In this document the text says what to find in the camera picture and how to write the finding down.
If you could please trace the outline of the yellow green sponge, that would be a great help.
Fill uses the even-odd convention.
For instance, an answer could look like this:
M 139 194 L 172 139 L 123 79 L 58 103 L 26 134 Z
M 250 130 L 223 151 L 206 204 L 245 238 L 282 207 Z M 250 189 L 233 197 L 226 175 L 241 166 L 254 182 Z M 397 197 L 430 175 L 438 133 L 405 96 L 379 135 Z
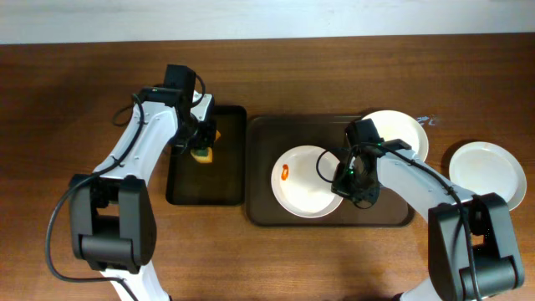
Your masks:
M 213 162 L 213 146 L 221 137 L 218 130 L 209 132 L 200 137 L 199 141 L 190 149 L 190 154 L 195 161 L 201 164 L 210 164 Z

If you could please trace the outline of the pale green plate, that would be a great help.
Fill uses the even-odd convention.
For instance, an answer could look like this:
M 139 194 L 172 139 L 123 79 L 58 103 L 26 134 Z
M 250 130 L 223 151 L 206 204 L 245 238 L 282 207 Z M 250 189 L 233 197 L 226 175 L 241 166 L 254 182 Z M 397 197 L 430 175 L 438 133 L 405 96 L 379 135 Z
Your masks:
M 461 146 L 449 162 L 450 180 L 476 194 L 496 193 L 510 211 L 527 194 L 527 177 L 519 161 L 491 142 L 475 141 Z

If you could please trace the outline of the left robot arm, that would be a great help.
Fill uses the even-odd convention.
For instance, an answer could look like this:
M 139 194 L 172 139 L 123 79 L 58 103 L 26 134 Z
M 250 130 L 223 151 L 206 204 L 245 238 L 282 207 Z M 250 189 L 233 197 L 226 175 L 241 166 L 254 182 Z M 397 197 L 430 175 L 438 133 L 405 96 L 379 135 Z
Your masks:
M 173 144 L 208 163 L 220 134 L 211 94 L 186 88 L 143 88 L 114 149 L 89 175 L 69 185 L 74 256 L 100 272 L 123 300 L 168 300 L 152 257 L 157 237 L 148 184 L 164 148 Z

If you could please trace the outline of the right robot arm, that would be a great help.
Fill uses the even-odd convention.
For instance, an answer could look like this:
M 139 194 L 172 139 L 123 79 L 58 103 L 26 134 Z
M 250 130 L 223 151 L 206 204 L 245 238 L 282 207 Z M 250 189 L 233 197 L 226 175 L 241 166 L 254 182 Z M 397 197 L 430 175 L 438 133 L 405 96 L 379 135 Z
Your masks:
M 506 202 L 454 185 L 402 140 L 351 143 L 331 190 L 353 204 L 398 194 L 428 223 L 429 277 L 398 300 L 482 300 L 520 288 L 525 271 Z

